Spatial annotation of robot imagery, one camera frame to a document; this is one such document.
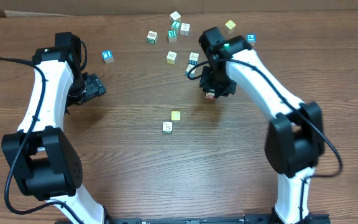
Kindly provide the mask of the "blue letter P block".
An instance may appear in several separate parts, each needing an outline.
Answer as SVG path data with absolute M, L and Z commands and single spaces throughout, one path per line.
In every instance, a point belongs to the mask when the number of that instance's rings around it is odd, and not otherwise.
M 251 46 L 254 46 L 256 43 L 256 35 L 255 34 L 247 34 L 247 41 Z

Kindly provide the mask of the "wooden block red edge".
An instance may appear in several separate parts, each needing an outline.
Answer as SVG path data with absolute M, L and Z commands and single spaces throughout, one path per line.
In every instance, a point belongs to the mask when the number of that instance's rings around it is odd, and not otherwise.
M 214 93 L 211 93 L 211 92 L 206 93 L 206 96 L 205 96 L 205 97 L 206 97 L 207 99 L 211 99 L 211 100 L 215 99 Z

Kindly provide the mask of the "wooden block green bottom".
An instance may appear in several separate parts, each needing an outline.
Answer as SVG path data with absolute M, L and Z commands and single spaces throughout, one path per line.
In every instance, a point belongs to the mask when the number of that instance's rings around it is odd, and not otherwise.
M 173 123 L 171 121 L 164 121 L 162 123 L 162 132 L 164 134 L 171 134 L 173 132 Z

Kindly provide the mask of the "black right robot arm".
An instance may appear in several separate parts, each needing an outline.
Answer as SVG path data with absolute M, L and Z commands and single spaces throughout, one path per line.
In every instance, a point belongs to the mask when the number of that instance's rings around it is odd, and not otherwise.
M 268 121 L 265 155 L 278 174 L 278 197 L 272 213 L 261 219 L 265 223 L 329 223 L 329 215 L 313 215 L 307 207 L 309 176 L 324 152 L 320 107 L 290 93 L 244 37 L 226 40 L 213 27 L 203 32 L 199 43 L 208 58 L 200 80 L 206 96 L 228 96 L 240 86 Z

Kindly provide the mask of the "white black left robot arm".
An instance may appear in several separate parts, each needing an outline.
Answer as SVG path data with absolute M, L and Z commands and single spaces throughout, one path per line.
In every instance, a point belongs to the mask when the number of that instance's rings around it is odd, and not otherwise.
M 71 32 L 55 35 L 53 47 L 37 49 L 31 60 L 13 59 L 34 69 L 29 106 L 17 132 L 2 138 L 9 164 L 6 207 L 25 215 L 56 206 L 70 223 L 112 223 L 107 209 L 83 185 L 80 157 L 63 132 L 71 105 L 106 93 L 96 74 L 85 73 L 85 43 Z

